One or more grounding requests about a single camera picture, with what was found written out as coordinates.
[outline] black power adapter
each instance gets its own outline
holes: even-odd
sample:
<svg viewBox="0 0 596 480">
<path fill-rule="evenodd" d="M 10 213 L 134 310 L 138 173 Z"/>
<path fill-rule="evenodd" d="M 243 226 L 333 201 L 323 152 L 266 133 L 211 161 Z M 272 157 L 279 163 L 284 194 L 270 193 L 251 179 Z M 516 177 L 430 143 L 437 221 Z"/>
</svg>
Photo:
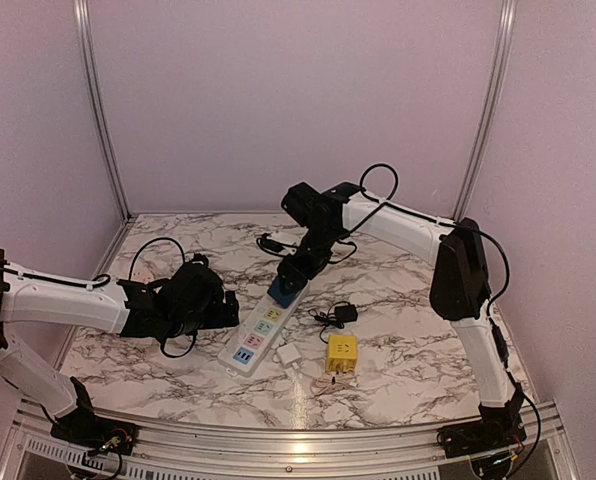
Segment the black power adapter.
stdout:
<svg viewBox="0 0 596 480">
<path fill-rule="evenodd" d="M 329 308 L 327 313 L 311 310 L 309 314 L 314 317 L 314 320 L 323 324 L 322 330 L 320 331 L 320 340 L 324 343 L 328 343 L 322 338 L 322 334 L 327 327 L 343 329 L 345 328 L 345 323 L 351 323 L 358 320 L 358 309 L 353 303 L 349 302 L 335 303 Z"/>
<path fill-rule="evenodd" d="M 352 303 L 349 305 L 339 305 L 334 307 L 334 318 L 343 325 L 345 323 L 355 322 L 358 320 L 358 310 Z"/>
</svg>

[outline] black bracket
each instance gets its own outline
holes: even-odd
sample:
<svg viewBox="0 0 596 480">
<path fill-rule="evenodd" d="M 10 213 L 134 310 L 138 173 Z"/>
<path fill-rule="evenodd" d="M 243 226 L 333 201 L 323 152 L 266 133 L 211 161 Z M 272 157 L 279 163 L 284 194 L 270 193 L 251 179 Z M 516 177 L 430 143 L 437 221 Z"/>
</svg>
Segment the black bracket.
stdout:
<svg viewBox="0 0 596 480">
<path fill-rule="evenodd" d="M 527 439 L 520 418 L 524 393 L 519 383 L 514 384 L 516 391 L 504 407 L 480 405 L 481 420 L 447 425 L 438 431 L 438 443 L 445 450 L 447 458 L 485 453 L 517 445 Z"/>
</svg>

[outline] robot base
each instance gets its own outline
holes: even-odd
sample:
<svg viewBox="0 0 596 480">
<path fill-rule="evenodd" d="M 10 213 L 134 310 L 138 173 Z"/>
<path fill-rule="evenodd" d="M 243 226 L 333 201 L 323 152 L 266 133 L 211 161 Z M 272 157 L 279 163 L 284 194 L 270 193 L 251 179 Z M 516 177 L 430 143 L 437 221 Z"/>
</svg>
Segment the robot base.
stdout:
<svg viewBox="0 0 596 480">
<path fill-rule="evenodd" d="M 118 445 L 118 447 L 116 447 L 116 451 L 121 455 L 131 455 L 131 452 L 134 449 L 134 443 L 136 441 L 136 433 L 138 432 L 138 427 L 135 424 L 123 422 L 122 420 L 111 420 L 109 418 L 96 417 L 96 425 L 99 431 L 106 432 L 102 434 L 101 437 L 104 439 L 104 441 L 89 438 L 78 438 L 77 436 L 74 437 L 61 428 L 60 425 L 54 425 L 51 428 L 51 436 L 57 438 L 58 440 L 64 440 L 65 442 L 75 443 L 77 445 L 82 445 L 83 447 L 96 449 L 99 448 L 101 444 L 108 442 L 119 433 L 127 433 L 129 440 L 123 441 L 120 445 Z"/>
<path fill-rule="evenodd" d="M 122 420 L 97 416 L 85 386 L 73 377 L 71 382 L 78 396 L 77 408 L 56 419 L 51 436 L 100 451 L 103 445 L 108 444 L 114 437 L 119 437 L 120 442 L 115 445 L 114 450 L 121 455 L 131 455 L 138 427 Z"/>
<path fill-rule="evenodd" d="M 510 429 L 503 429 L 497 422 L 477 420 L 442 427 L 438 431 L 438 443 L 447 458 L 474 455 L 491 450 L 518 445 L 527 439 L 527 433 L 518 417 Z"/>
</svg>

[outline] metal rail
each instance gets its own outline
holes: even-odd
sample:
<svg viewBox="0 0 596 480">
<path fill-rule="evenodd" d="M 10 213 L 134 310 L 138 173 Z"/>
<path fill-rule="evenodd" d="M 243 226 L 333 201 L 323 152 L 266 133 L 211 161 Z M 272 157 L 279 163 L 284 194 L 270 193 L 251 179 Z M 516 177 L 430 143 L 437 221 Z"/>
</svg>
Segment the metal rail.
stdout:
<svg viewBox="0 0 596 480">
<path fill-rule="evenodd" d="M 498 26 L 498 36 L 496 38 L 496 45 L 494 48 L 494 62 L 491 68 L 491 75 L 489 77 L 489 86 L 485 96 L 485 104 L 483 106 L 482 116 L 478 125 L 476 139 L 471 149 L 469 164 L 467 171 L 460 187 L 460 193 L 454 206 L 452 218 L 460 220 L 467 212 L 471 195 L 473 194 L 476 185 L 476 179 L 482 166 L 485 156 L 485 148 L 491 125 L 494 119 L 494 113 L 507 69 L 509 60 L 509 49 L 511 47 L 511 38 L 514 26 L 514 18 L 516 16 L 516 0 L 503 0 L 502 10 L 500 13 L 500 24 Z"/>
<path fill-rule="evenodd" d="M 82 50 L 82 60 L 85 68 L 85 75 L 87 79 L 87 88 L 89 90 L 89 97 L 91 100 L 91 107 L 94 113 L 94 120 L 96 122 L 96 130 L 98 132 L 98 139 L 102 148 L 103 159 L 105 167 L 109 176 L 111 190 L 113 192 L 116 208 L 122 218 L 123 223 L 127 223 L 132 215 L 129 210 L 127 196 L 122 186 L 120 172 L 116 163 L 116 154 L 114 153 L 111 136 L 109 134 L 109 126 L 107 125 L 107 118 L 103 108 L 102 94 L 100 93 L 100 81 L 98 80 L 98 71 L 96 69 L 96 59 L 94 55 L 94 44 L 91 36 L 91 25 L 89 23 L 89 2 L 88 0 L 76 1 L 76 23 L 78 25 L 78 33 L 80 35 L 80 47 Z"/>
</svg>

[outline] colored outlet label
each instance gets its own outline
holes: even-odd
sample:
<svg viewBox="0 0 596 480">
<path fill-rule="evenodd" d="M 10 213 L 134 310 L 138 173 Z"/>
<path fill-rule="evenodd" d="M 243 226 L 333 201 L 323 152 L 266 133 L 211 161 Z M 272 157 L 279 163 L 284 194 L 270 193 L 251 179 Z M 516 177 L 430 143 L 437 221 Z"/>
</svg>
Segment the colored outlet label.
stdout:
<svg viewBox="0 0 596 480">
<path fill-rule="evenodd" d="M 263 338 L 259 337 L 258 335 L 254 335 L 253 333 L 247 337 L 245 340 L 245 345 L 248 347 L 253 348 L 254 350 L 258 350 L 258 347 L 262 343 Z"/>
<path fill-rule="evenodd" d="M 271 323 L 260 320 L 254 327 L 254 332 L 267 335 L 269 332 L 271 332 L 272 328 L 274 328 L 274 326 Z"/>
<path fill-rule="evenodd" d="M 243 365 L 247 365 L 249 360 L 251 360 L 254 356 L 254 352 L 247 350 L 246 348 L 240 347 L 240 349 L 234 355 L 234 360 L 242 363 Z"/>
<path fill-rule="evenodd" d="M 275 322 L 276 320 L 278 320 L 280 318 L 280 315 L 282 315 L 280 310 L 276 310 L 275 308 L 270 308 L 269 310 L 267 310 L 267 313 L 265 313 L 265 318 L 267 320 L 271 320 L 272 322 Z"/>
</svg>

